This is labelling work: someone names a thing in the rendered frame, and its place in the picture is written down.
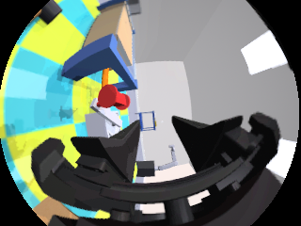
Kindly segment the mallet with wooden handle and black head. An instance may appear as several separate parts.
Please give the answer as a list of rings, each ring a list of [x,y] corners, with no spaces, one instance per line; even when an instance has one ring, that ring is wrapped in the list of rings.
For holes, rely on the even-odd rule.
[[[42,19],[46,25],[49,25],[49,23],[51,23],[61,11],[63,10],[61,10],[59,5],[54,0],[50,0],[48,4],[45,4],[44,7],[39,10],[38,14],[35,15],[34,18]]]

